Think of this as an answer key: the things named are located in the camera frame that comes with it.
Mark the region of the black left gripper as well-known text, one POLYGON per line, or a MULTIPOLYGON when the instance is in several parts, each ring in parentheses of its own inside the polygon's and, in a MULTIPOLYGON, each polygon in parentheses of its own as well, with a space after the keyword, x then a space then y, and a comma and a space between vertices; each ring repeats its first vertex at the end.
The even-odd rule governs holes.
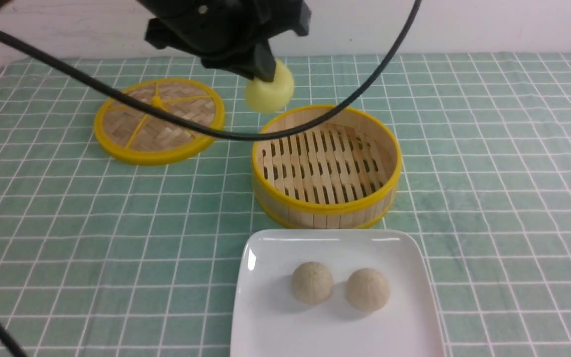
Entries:
POLYGON ((205 68, 240 68, 245 79, 272 83, 276 58, 269 40, 288 30, 310 32, 303 0, 141 0, 153 16, 145 40, 200 59, 205 68))

